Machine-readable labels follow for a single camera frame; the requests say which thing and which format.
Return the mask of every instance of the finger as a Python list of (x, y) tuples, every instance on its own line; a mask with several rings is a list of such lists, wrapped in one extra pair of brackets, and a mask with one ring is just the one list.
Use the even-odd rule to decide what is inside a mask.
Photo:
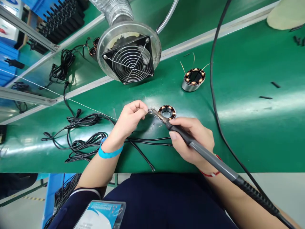
[(139, 109), (138, 111), (136, 111), (133, 116), (140, 121), (140, 119), (144, 119), (145, 115), (148, 113), (147, 110), (145, 109)]
[(135, 113), (138, 108), (139, 109), (145, 109), (147, 110), (148, 112), (148, 107), (145, 103), (143, 103), (141, 100), (136, 100), (136, 101), (133, 101), (129, 104), (127, 104), (127, 106)]
[(169, 135), (172, 139), (173, 147), (182, 156), (185, 152), (189, 151), (188, 146), (185, 144), (183, 138), (176, 131), (170, 131)]
[(190, 131), (192, 134), (200, 134), (205, 127), (196, 118), (178, 117), (169, 121), (173, 125), (180, 125), (185, 130)]
[(178, 117), (170, 120), (169, 122), (173, 125), (181, 125), (185, 128), (192, 128), (194, 126), (194, 120), (197, 120), (195, 118), (186, 118), (186, 117)]

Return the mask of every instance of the person's left hand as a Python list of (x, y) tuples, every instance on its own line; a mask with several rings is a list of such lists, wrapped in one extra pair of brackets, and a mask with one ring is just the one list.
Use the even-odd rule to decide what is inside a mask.
[(133, 101), (124, 106), (112, 132), (124, 140), (137, 128), (141, 119), (148, 113), (148, 107), (141, 100)]
[(125, 105), (113, 130), (102, 144), (102, 150), (109, 153), (121, 148), (126, 138), (137, 128), (139, 121), (144, 119), (147, 113), (148, 108), (141, 100)]

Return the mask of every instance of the sleeve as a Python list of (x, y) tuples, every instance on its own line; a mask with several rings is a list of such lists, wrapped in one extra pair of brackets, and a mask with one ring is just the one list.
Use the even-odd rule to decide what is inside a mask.
[(56, 214), (49, 229), (73, 228), (92, 200), (101, 200), (98, 188), (75, 190)]

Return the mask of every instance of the dark blue shirt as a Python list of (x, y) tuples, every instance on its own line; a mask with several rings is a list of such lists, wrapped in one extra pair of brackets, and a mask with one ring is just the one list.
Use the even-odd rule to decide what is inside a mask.
[[(96, 189), (76, 190), (49, 228), (73, 228), (92, 200)], [(237, 229), (201, 174), (132, 174), (103, 200), (126, 202), (120, 229)]]

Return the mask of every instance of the red string bracelet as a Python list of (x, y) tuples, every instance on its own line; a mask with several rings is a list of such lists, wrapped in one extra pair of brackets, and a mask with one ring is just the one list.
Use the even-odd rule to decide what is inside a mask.
[(205, 177), (215, 177), (215, 176), (217, 176), (218, 174), (220, 174), (220, 172), (218, 171), (218, 172), (216, 172), (216, 173), (211, 173), (210, 175), (209, 174), (205, 174), (205, 173), (203, 173), (202, 171), (200, 171)]

